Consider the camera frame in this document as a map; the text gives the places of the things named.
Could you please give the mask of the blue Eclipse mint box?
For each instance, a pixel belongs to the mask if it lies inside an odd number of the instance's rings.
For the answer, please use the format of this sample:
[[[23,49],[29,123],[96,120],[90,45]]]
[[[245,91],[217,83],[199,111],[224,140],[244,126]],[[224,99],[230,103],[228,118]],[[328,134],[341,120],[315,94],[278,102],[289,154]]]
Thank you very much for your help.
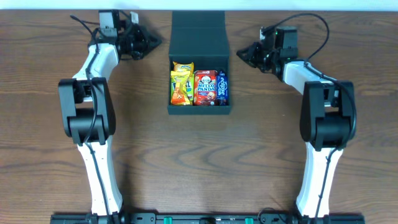
[[[220,106],[228,104],[228,77],[225,72],[220,70],[216,77],[216,99]]]

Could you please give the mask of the small yellow snack packet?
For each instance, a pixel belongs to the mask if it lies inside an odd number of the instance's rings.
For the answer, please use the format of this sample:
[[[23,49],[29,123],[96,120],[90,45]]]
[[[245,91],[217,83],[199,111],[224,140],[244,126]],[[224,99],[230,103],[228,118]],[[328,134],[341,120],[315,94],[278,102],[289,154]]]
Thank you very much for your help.
[[[190,72],[190,74],[193,74],[193,69],[194,69],[194,63],[178,63],[178,62],[173,62],[174,65],[174,71],[175,72]]]

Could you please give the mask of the black gift box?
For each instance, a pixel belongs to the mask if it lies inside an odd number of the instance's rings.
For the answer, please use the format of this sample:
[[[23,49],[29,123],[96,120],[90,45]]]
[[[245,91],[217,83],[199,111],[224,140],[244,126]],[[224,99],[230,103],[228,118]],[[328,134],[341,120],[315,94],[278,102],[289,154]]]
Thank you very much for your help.
[[[173,11],[169,70],[174,62],[194,63],[195,70],[229,75],[229,42],[224,11]]]

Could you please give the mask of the red Hello Panda box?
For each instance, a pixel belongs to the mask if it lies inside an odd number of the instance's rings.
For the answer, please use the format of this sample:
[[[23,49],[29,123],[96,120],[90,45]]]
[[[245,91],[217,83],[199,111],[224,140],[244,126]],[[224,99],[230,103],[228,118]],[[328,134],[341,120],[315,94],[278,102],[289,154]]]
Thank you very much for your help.
[[[216,105],[216,70],[197,70],[194,72],[195,106]]]

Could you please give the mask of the green Pretz box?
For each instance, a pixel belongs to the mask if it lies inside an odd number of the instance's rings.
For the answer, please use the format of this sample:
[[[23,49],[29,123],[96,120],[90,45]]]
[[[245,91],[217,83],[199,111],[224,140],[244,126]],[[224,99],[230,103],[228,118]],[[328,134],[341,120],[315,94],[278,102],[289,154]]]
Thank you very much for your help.
[[[186,82],[187,96],[191,103],[193,103],[194,98],[194,74],[191,74]]]

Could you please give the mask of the yellow orange snack packet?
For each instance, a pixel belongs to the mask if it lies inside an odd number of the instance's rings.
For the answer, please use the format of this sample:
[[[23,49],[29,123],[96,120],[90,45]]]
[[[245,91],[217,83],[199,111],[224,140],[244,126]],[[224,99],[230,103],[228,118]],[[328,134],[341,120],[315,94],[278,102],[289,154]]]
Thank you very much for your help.
[[[171,71],[170,73],[170,81],[171,81],[171,94],[170,94],[170,103],[172,105],[191,105],[191,101],[189,100],[187,93],[187,81],[190,78],[190,72],[176,72]]]

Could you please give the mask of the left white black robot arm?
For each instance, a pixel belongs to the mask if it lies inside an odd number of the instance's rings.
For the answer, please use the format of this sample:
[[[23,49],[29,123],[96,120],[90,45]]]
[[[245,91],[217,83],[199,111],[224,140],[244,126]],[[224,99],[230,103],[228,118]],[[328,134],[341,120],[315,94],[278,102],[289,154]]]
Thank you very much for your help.
[[[82,68],[58,84],[62,121],[65,134],[76,144],[85,163],[91,190],[89,223],[117,223],[123,198],[111,152],[116,115],[108,81],[120,61],[140,60],[161,41],[138,24],[110,37],[100,28],[90,34]]]

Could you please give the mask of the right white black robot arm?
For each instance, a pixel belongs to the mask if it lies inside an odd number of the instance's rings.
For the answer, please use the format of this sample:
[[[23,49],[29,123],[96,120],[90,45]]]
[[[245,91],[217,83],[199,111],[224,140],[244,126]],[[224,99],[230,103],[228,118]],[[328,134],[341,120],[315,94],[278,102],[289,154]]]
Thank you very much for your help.
[[[295,27],[263,27],[260,40],[236,54],[302,95],[299,129],[307,158],[296,207],[307,220],[325,221],[337,163],[356,131],[353,83],[329,77],[299,59],[297,43]]]

